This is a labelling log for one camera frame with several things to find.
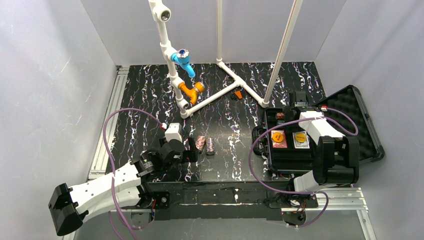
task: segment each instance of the blue pipe fitting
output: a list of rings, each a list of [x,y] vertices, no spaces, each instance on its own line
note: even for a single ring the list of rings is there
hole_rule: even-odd
[[[192,79],[196,76],[195,71],[190,65],[190,55],[189,51],[186,49],[181,49],[178,52],[172,54],[171,60],[176,62],[178,65],[182,67],[187,73],[188,76]]]

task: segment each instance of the can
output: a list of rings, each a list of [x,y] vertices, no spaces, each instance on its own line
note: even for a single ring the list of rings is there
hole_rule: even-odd
[[[197,140],[196,140],[196,148],[202,152],[203,151],[203,147],[205,146],[206,143],[206,136],[198,136]]]
[[[211,137],[206,138],[206,155],[212,156],[215,154],[215,142]]]

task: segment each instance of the orange block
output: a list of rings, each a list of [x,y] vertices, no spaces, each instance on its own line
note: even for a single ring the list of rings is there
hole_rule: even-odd
[[[242,92],[241,91],[235,91],[235,95],[238,97],[238,99],[242,99]]]

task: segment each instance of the yellow sticker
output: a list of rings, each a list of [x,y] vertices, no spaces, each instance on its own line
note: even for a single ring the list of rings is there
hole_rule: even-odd
[[[281,132],[274,132],[272,135],[272,140],[276,143],[281,143],[284,140],[284,136]]]
[[[297,133],[295,138],[299,143],[304,143],[306,141],[306,135],[303,132]]]

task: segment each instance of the small orange object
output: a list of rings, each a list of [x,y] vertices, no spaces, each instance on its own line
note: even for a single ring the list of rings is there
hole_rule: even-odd
[[[205,86],[201,82],[196,82],[192,89],[188,89],[184,82],[178,85],[178,88],[182,90],[189,98],[191,104],[196,104],[198,100],[198,94],[205,90]]]
[[[281,143],[284,140],[284,136],[281,132],[274,132],[272,134],[272,140],[274,140],[276,143]]]
[[[235,91],[235,95],[238,97],[238,99],[242,99],[242,92],[241,91]]]

